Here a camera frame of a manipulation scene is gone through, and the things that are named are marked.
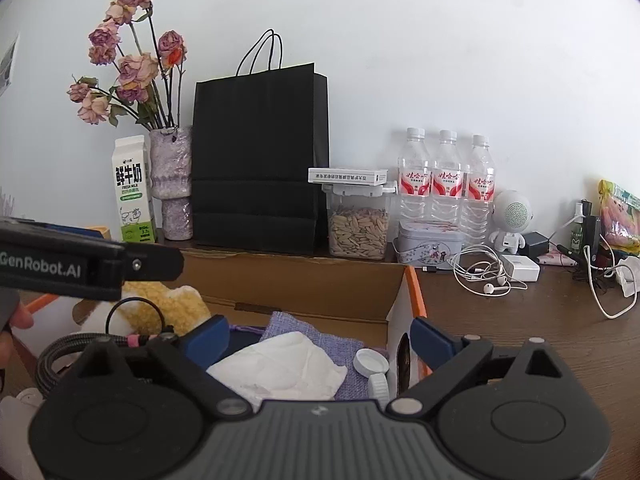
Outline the yellow white plush toy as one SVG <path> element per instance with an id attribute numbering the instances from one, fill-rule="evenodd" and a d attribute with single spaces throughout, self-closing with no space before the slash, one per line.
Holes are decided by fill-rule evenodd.
<path id="1" fill-rule="evenodd" d="M 189 285 L 169 288 L 160 282 L 127 282 L 122 298 L 141 297 L 150 300 L 162 312 L 165 326 L 171 325 L 179 336 L 189 333 L 212 314 L 200 293 Z M 80 324 L 84 333 L 105 333 L 107 315 L 114 302 L 99 302 Z M 162 329 L 160 316 L 144 301 L 126 301 L 112 314 L 108 332 L 117 336 L 153 335 Z"/>

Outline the white bottle cap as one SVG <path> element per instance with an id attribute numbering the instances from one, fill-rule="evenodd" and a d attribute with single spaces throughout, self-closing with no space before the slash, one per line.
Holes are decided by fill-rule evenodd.
<path id="1" fill-rule="evenodd" d="M 386 357 L 370 348 L 359 349 L 352 360 L 352 366 L 363 377 L 386 374 L 390 369 L 390 363 Z"/>

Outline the white tissue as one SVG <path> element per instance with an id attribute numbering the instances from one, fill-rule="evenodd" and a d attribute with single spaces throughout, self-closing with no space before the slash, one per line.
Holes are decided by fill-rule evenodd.
<path id="1" fill-rule="evenodd" d="M 335 364 L 303 333 L 289 332 L 234 352 L 207 374 L 260 408 L 265 400 L 332 400 L 347 367 Z"/>

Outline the purple linen drawstring bag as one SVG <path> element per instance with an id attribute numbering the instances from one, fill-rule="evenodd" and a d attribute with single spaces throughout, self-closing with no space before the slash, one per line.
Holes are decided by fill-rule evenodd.
<path id="1" fill-rule="evenodd" d="M 258 406 L 271 400 L 390 398 L 390 364 L 359 340 L 324 334 L 277 312 L 256 344 L 209 367 L 209 374 Z"/>

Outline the translucent plastic bottle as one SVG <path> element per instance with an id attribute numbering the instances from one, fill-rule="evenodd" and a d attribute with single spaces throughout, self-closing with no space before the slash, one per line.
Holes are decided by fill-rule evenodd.
<path id="1" fill-rule="evenodd" d="M 1 469 L 13 479 L 43 479 L 28 444 L 28 428 L 42 402 L 37 388 L 1 400 Z"/>

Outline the white green milk carton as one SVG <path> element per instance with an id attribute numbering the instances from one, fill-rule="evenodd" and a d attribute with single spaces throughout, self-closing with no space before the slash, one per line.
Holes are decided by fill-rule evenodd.
<path id="1" fill-rule="evenodd" d="M 120 234 L 124 242 L 156 241 L 145 137 L 115 140 L 112 175 Z"/>

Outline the white charger block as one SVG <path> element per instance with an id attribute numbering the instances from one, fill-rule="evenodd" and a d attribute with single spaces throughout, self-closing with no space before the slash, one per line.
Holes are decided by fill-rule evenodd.
<path id="1" fill-rule="evenodd" d="M 511 281 L 535 283 L 538 281 L 540 266 L 538 263 L 522 255 L 501 254 L 499 256 L 504 272 Z"/>

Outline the black power adapter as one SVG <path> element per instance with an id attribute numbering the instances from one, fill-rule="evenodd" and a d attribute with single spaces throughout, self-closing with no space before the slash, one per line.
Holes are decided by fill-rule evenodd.
<path id="1" fill-rule="evenodd" d="M 538 261 L 541 256 L 547 255 L 550 243 L 547 237 L 538 232 L 529 232 L 523 235 L 525 245 L 518 250 L 518 254 L 533 261 Z"/>

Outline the clear jar of seeds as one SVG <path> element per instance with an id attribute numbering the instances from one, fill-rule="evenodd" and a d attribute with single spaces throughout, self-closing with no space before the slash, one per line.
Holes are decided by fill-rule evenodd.
<path id="1" fill-rule="evenodd" d="M 381 261 L 397 182 L 381 185 L 324 184 L 329 253 L 333 257 Z"/>

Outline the water bottle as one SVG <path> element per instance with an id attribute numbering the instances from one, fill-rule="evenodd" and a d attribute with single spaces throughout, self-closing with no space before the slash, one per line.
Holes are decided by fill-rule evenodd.
<path id="1" fill-rule="evenodd" d="M 432 173 L 422 128 L 407 129 L 398 157 L 398 181 L 401 217 L 412 221 L 430 218 Z"/>
<path id="2" fill-rule="evenodd" d="M 495 163 L 487 136 L 474 134 L 465 169 L 460 230 L 464 235 L 465 245 L 482 244 L 486 240 L 496 188 Z"/>
<path id="3" fill-rule="evenodd" d="M 463 196 L 464 170 L 457 133 L 442 130 L 432 169 L 432 215 L 441 222 L 457 223 Z"/>

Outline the dried pink rose bouquet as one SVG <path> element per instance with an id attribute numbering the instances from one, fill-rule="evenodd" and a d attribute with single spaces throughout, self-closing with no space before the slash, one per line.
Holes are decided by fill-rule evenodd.
<path id="1" fill-rule="evenodd" d="M 154 0 L 111 0 L 88 35 L 89 62 L 113 67 L 115 76 L 108 84 L 75 77 L 68 87 L 77 117 L 86 124 L 116 127 L 129 116 L 149 131 L 181 126 L 188 48 L 173 29 L 159 34 L 154 14 Z"/>

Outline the left water bottle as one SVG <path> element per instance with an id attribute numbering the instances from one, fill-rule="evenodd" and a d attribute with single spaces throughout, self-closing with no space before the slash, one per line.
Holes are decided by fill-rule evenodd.
<path id="1" fill-rule="evenodd" d="M 407 129 L 398 157 L 398 181 L 401 217 L 412 221 L 430 218 L 432 173 L 422 128 Z"/>

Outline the black paper shopping bag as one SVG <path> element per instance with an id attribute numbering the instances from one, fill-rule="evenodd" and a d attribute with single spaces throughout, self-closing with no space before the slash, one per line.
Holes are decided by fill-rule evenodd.
<path id="1" fill-rule="evenodd" d="M 250 252 L 323 255 L 326 200 L 308 181 L 330 161 L 328 81 L 314 64 L 285 67 L 266 30 L 244 55 L 263 72 L 201 81 L 192 126 L 193 239 Z"/>

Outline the white wired earphones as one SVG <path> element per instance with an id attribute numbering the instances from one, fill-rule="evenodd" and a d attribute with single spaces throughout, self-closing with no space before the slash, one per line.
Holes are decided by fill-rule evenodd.
<path id="1" fill-rule="evenodd" d="M 462 259 L 471 256 L 480 256 L 480 260 L 464 266 Z M 498 254 L 484 244 L 460 249 L 448 258 L 448 263 L 456 282 L 474 296 L 505 297 L 514 290 L 528 289 L 525 282 L 512 278 Z"/>

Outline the wall notice paper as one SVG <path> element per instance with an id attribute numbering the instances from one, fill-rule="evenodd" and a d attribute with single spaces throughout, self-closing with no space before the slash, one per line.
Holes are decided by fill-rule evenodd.
<path id="1" fill-rule="evenodd" d="M 2 55 L 0 63 L 0 96 L 6 92 L 6 89 L 12 84 L 14 72 L 14 58 L 20 44 L 20 36 L 16 36 L 9 47 Z"/>

